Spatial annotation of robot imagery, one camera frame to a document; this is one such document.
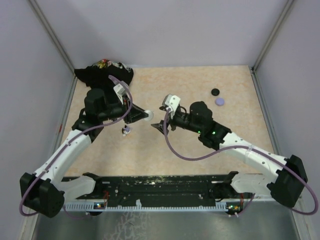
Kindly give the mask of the white earbud charging case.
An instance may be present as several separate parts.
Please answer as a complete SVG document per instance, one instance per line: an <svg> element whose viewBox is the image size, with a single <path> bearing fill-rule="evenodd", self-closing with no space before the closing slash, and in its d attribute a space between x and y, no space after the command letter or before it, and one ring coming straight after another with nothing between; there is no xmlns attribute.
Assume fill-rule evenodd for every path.
<svg viewBox="0 0 320 240"><path fill-rule="evenodd" d="M147 116L144 118L145 121L149 122L154 118L154 112L152 110L147 109L144 112L147 114Z"/></svg>

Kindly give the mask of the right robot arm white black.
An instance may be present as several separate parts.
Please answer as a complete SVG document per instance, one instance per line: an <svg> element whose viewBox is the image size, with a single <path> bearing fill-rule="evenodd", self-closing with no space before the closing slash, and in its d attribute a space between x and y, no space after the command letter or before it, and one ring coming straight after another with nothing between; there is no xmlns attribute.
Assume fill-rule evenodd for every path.
<svg viewBox="0 0 320 240"><path fill-rule="evenodd" d="M232 172L223 185L223 192L229 198L239 193L256 193L271 196L279 204L293 208L300 197L304 183L308 181L302 160L296 156L284 157L265 151L245 141L229 128L213 119L213 112L203 101L190 105L189 112L179 106L174 113L168 113L165 120L152 124L163 135L182 128L198 134L198 140L216 153L225 151L246 165L256 169L258 174Z"/></svg>

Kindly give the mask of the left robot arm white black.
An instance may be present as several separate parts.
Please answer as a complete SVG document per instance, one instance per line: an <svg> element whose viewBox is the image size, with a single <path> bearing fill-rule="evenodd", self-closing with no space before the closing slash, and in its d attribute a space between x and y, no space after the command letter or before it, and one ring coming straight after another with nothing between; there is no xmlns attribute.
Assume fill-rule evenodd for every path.
<svg viewBox="0 0 320 240"><path fill-rule="evenodd" d="M78 156L89 147L104 129L104 121L115 124L123 120L131 124L139 120L150 121L151 110L133 104L131 93L120 85L113 89L116 103L108 103L105 92L99 88L89 90L84 98L84 108L72 126L66 140L56 152L34 173L24 173L19 180L20 213L28 214L23 207L48 218L56 216L64 205L79 197L90 195L97 199L103 195L102 178L93 173L63 181L65 173Z"/></svg>

